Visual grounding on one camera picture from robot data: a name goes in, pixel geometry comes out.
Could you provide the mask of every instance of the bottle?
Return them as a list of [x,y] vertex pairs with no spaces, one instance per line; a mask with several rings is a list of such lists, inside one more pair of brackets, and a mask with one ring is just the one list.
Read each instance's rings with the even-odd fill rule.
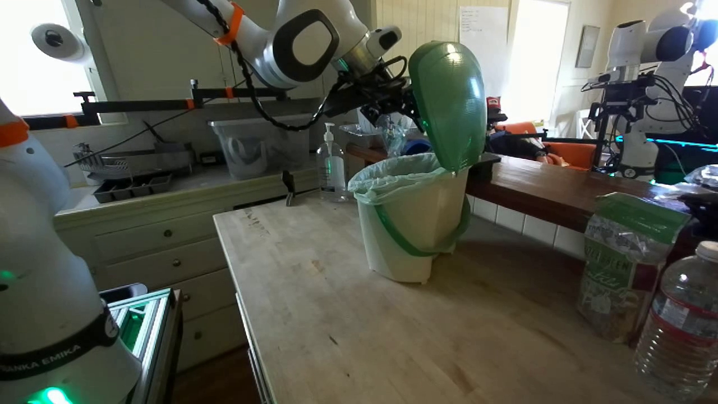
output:
[[718,242],[674,261],[635,347],[635,368],[673,400],[697,400],[718,365]]
[[345,168],[342,150],[333,142],[333,123],[324,123],[322,144],[315,150],[319,157],[319,195],[327,202],[345,202]]

